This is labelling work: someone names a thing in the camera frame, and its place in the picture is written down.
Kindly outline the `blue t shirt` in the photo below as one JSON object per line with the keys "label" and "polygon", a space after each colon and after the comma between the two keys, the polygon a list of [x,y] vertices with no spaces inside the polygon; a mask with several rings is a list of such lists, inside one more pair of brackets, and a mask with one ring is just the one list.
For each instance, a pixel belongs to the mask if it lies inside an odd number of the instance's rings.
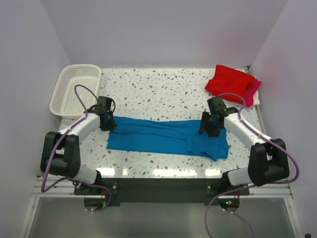
{"label": "blue t shirt", "polygon": [[226,159],[229,145],[226,130],[220,135],[199,134],[200,120],[152,121],[115,117],[107,149],[200,156],[213,161]]}

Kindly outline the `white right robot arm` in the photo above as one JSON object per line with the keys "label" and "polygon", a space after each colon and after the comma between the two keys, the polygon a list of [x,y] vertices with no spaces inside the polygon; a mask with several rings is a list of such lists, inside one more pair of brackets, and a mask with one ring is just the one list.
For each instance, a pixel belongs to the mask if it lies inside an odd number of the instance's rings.
{"label": "white right robot arm", "polygon": [[281,139],[272,139],[252,126],[241,112],[228,108],[220,96],[207,100],[209,112],[203,112],[199,133],[219,137],[224,129],[232,132],[249,150],[247,167],[223,173],[218,193],[233,194],[247,184],[262,186],[289,177],[286,146]]}

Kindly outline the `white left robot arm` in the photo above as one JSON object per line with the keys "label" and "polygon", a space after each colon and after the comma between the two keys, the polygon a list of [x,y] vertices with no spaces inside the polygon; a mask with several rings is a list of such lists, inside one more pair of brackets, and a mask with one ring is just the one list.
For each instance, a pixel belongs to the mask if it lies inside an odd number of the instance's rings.
{"label": "white left robot arm", "polygon": [[111,131],[114,121],[115,102],[112,98],[99,96],[97,103],[88,108],[71,126],[59,132],[45,135],[40,169],[44,177],[62,176],[85,183],[85,189],[98,194],[103,183],[97,170],[81,163],[80,144],[96,129]]}

